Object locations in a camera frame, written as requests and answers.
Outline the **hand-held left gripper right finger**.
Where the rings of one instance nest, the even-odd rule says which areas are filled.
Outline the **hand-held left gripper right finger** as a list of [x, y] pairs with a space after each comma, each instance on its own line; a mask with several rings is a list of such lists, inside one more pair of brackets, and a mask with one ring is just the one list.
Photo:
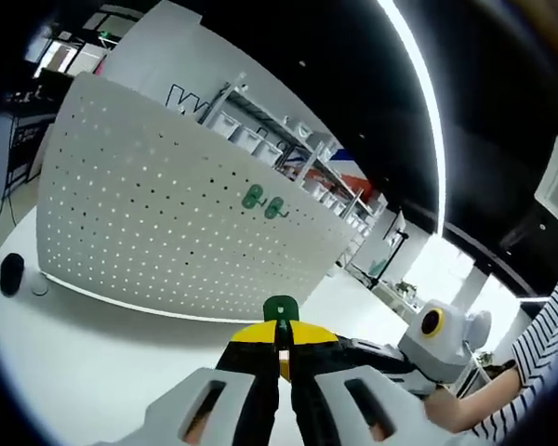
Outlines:
[[327, 329], [302, 321], [288, 326], [291, 404], [306, 445], [435, 443], [420, 399], [353, 361]]

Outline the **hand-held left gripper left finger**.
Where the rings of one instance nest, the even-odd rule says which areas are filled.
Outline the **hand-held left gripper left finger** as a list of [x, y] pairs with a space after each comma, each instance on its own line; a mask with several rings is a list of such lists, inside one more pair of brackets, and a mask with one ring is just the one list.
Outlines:
[[266, 445], [278, 409], [277, 321], [235, 334], [213, 368], [199, 368], [151, 403], [143, 445]]

